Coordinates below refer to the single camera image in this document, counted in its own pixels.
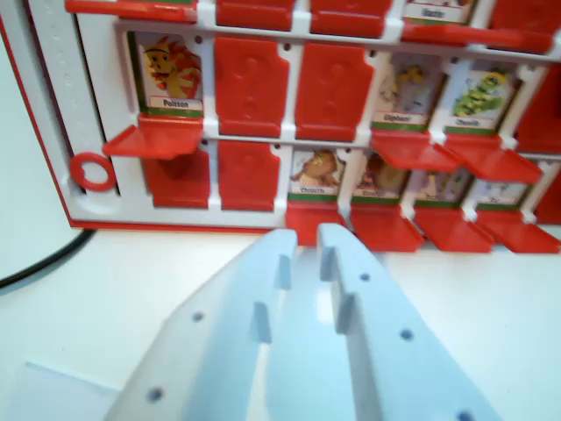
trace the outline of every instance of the brown cartoon animal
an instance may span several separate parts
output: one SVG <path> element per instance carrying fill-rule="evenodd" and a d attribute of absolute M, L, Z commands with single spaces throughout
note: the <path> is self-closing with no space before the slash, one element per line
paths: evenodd
<path fill-rule="evenodd" d="M 333 176 L 337 172 L 337 158 L 330 150 L 315 151 L 314 156 L 303 166 L 302 171 L 290 177 L 303 187 L 336 187 L 339 182 Z"/>
<path fill-rule="evenodd" d="M 405 182 L 407 171 L 393 168 L 374 153 L 366 163 L 366 170 L 358 185 L 359 189 L 384 189 L 397 191 Z"/>

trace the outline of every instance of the hole in plastic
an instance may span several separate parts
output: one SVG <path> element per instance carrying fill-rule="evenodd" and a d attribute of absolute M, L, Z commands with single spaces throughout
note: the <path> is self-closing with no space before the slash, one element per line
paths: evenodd
<path fill-rule="evenodd" d="M 204 319 L 204 313 L 202 311 L 198 311 L 197 313 L 193 314 L 193 321 L 200 322 Z"/>
<path fill-rule="evenodd" d="M 148 394 L 146 395 L 146 400 L 149 403 L 156 403 L 164 396 L 164 389 L 162 388 L 151 388 L 148 390 Z"/>
<path fill-rule="evenodd" d="M 413 332 L 410 331 L 409 329 L 403 329 L 400 332 L 400 336 L 401 336 L 402 339 L 405 339 L 405 340 L 413 340 Z"/>
<path fill-rule="evenodd" d="M 472 417 L 472 414 L 470 414 L 466 410 L 462 410 L 458 414 L 457 418 L 458 418 L 458 421 L 474 421 L 474 418 Z"/>

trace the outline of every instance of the cartoon character illustration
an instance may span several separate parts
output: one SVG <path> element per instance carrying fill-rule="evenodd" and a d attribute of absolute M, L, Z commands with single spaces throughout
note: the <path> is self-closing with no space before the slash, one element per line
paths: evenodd
<path fill-rule="evenodd" d="M 396 73 L 394 66 L 380 87 L 379 111 L 415 112 L 423 107 L 419 97 L 427 89 L 426 77 L 421 66 L 413 64 Z"/>
<path fill-rule="evenodd" d="M 393 168 L 374 153 L 366 163 L 366 169 L 358 189 L 384 189 L 398 191 L 407 177 L 407 171 Z"/>
<path fill-rule="evenodd" d="M 500 68 L 491 69 L 485 73 L 477 86 L 466 91 L 457 100 L 453 110 L 454 116 L 473 116 L 499 109 L 503 98 L 498 96 L 497 89 L 505 83 L 507 83 L 507 72 Z"/>
<path fill-rule="evenodd" d="M 337 158 L 327 149 L 315 151 L 302 170 L 290 177 L 293 182 L 299 181 L 303 187 L 336 187 L 339 185 L 333 176 L 337 172 Z"/>
<path fill-rule="evenodd" d="M 176 41 L 161 38 L 145 51 L 150 76 L 161 90 L 176 98 L 195 98 L 201 83 L 198 57 Z"/>

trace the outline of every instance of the white plastic piece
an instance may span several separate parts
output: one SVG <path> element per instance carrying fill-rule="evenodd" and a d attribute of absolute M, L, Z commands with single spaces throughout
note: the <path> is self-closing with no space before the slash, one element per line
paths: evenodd
<path fill-rule="evenodd" d="M 261 238 L 175 310 L 106 419 L 499 419 L 386 270 L 324 224 Z"/>
<path fill-rule="evenodd" d="M 466 221 L 474 222 L 477 219 L 477 205 L 483 195 L 483 192 L 485 191 L 486 185 L 487 182 L 485 180 L 476 178 L 467 192 L 467 195 L 465 195 L 461 208 L 464 212 L 464 219 Z"/>
<path fill-rule="evenodd" d="M 559 169 L 561 168 L 561 162 L 540 161 L 538 163 L 538 167 L 540 167 L 543 171 L 542 178 L 529 192 L 520 206 L 520 212 L 522 213 L 523 220 L 526 224 L 534 224 L 536 222 L 534 209 L 540 203 L 543 195 L 557 177 Z"/>
<path fill-rule="evenodd" d="M 417 200 L 417 195 L 419 194 L 419 190 L 421 190 L 421 187 L 423 185 L 424 174 L 425 171 L 421 169 L 415 169 L 411 171 L 411 175 L 409 176 L 405 191 L 401 195 L 401 215 L 406 219 L 412 220 L 415 216 L 414 206 Z"/>
<path fill-rule="evenodd" d="M 320 225 L 318 244 L 358 421 L 499 419 L 370 251 L 333 224 Z"/>
<path fill-rule="evenodd" d="M 271 232 L 175 310 L 105 419 L 244 420 L 295 250 L 294 232 Z"/>
<path fill-rule="evenodd" d="M 343 172 L 343 179 L 339 186 L 337 206 L 339 208 L 339 214 L 343 217 L 345 222 L 349 224 L 351 222 L 349 218 L 351 216 L 352 195 L 359 184 L 359 178 L 364 173 L 366 157 L 361 150 L 351 150 L 349 153 L 344 152 L 344 154 L 346 155 L 346 164 Z"/>
<path fill-rule="evenodd" d="M 487 28 L 489 20 L 493 15 L 494 6 L 497 0 L 486 0 L 484 2 L 477 2 L 475 10 L 473 11 L 470 26 L 474 28 Z"/>
<path fill-rule="evenodd" d="M 89 91 L 88 68 L 82 60 L 79 34 L 73 16 L 64 9 L 60 13 L 62 7 L 60 3 L 29 2 L 72 152 L 74 155 L 83 152 L 102 154 L 103 131 L 97 122 L 95 99 Z M 106 177 L 99 166 L 90 167 L 86 176 L 91 180 L 105 180 Z M 86 194 L 88 203 L 97 209 L 115 208 L 119 200 L 115 189 L 88 190 Z"/>
<path fill-rule="evenodd" d="M 503 149 L 514 149 L 518 145 L 514 138 L 516 127 L 518 127 L 524 112 L 532 101 L 532 97 L 540 86 L 546 74 L 546 68 L 542 66 L 529 68 L 528 66 L 521 65 L 516 73 L 522 81 L 522 86 L 515 94 L 515 99 L 510 104 L 508 113 L 499 129 L 499 136 L 502 139 L 501 147 Z"/>
<path fill-rule="evenodd" d="M 465 86 L 465 79 L 471 66 L 472 61 L 470 60 L 459 60 L 456 63 L 444 61 L 443 71 L 448 75 L 448 81 L 430 119 L 429 133 L 432 143 L 442 145 L 446 141 L 444 128 L 450 118 L 452 107 L 456 102 L 456 98 L 458 98 L 458 93 Z"/>

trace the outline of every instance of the white table surface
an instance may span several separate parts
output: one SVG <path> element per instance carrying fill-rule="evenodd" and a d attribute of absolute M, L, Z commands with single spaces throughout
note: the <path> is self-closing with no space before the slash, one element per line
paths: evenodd
<path fill-rule="evenodd" d="M 63 246 L 67 225 L 5 51 L 0 52 L 0 277 Z M 561 237 L 558 227 L 548 229 Z M 0 290 L 0 414 L 32 361 L 120 389 L 162 320 L 257 236 L 98 232 L 73 259 Z M 561 257 L 380 256 L 507 420 L 561 419 Z"/>

